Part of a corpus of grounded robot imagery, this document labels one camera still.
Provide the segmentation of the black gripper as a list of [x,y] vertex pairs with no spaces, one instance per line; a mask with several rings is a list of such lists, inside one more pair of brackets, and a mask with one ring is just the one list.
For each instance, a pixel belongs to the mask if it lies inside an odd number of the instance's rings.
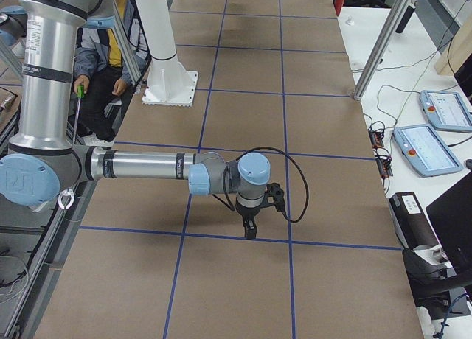
[[246,207],[236,204],[236,211],[242,217],[244,227],[244,237],[246,240],[253,240],[257,237],[257,225],[255,217],[259,214],[261,206]]

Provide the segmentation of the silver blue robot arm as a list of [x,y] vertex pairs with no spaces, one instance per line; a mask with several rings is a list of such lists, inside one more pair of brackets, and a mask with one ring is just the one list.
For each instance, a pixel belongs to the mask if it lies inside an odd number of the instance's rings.
[[186,180],[192,195],[236,194],[245,238],[268,205],[271,165],[259,150],[227,162],[217,153],[137,153],[72,144],[66,136],[77,31],[111,27],[114,0],[19,0],[27,12],[19,129],[1,159],[1,194],[22,206],[58,199],[101,178]]

